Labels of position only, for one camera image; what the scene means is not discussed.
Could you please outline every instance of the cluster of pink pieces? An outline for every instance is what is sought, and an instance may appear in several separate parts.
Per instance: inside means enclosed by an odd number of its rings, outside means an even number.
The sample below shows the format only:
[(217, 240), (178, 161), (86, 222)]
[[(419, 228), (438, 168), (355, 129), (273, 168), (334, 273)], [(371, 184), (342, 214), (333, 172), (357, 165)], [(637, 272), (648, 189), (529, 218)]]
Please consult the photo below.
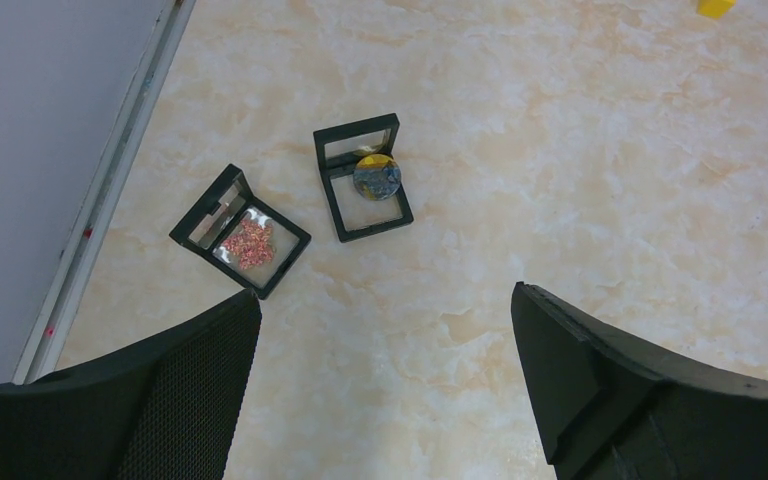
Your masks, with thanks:
[(269, 245), (271, 237), (271, 224), (262, 227), (253, 220), (243, 219), (237, 233), (226, 238), (222, 246), (239, 259), (240, 269), (246, 270), (272, 261), (275, 251)]

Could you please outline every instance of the marble table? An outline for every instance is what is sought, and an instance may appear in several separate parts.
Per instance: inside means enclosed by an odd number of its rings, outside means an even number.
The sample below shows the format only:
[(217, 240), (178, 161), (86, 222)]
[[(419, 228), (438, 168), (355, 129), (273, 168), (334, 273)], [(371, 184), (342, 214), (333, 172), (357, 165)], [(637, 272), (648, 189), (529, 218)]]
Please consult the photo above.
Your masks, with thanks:
[[(390, 112), (416, 220), (341, 244), (311, 134)], [(519, 280), (768, 379), (768, 2), (200, 0), (59, 368), (238, 291), (167, 236), (228, 163), (313, 235), (228, 478), (554, 478)]]

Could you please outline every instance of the black display box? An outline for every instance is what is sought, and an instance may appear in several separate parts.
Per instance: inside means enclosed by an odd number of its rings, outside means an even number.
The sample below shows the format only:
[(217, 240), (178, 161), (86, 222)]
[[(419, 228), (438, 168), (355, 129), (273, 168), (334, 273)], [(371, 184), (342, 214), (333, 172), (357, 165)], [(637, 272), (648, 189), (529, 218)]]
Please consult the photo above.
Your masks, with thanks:
[[(272, 232), (274, 257), (247, 270), (235, 265), (223, 242), (243, 220), (262, 221)], [(169, 233), (178, 244), (207, 260), (265, 300), (310, 243), (310, 234), (254, 196), (242, 170), (228, 165)]]
[[(337, 201), (334, 182), (350, 176), (357, 163), (365, 156), (381, 153), (393, 157), (393, 145), (399, 131), (399, 117), (395, 113), (380, 117), (347, 123), (338, 127), (326, 128), (313, 132), (316, 144), (316, 159), (319, 163), (319, 176), (328, 198), (331, 218), (337, 229), (340, 242), (349, 242), (386, 232), (413, 222), (413, 213), (405, 193), (404, 176), (399, 190), (391, 197), (393, 210), (397, 213), (386, 219), (377, 219), (368, 224), (348, 225)], [(356, 195), (349, 197), (352, 202), (375, 202)]]

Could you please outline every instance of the yellow block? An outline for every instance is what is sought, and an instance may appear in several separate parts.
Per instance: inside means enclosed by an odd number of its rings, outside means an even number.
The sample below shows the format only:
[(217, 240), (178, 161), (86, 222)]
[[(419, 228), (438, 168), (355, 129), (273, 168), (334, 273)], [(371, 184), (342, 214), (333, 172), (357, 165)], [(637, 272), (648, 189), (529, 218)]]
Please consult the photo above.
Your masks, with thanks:
[(696, 13), (711, 18), (720, 18), (737, 3), (737, 0), (699, 0)]

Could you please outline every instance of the blue and yellow disc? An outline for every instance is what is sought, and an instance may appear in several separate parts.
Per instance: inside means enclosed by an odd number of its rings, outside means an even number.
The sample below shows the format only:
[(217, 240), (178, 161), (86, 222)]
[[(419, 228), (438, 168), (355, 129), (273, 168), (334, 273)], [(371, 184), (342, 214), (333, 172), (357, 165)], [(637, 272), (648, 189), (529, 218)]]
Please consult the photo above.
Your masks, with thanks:
[(391, 157), (376, 153), (363, 157), (353, 175), (358, 193), (370, 200), (384, 200), (399, 191), (402, 171)]

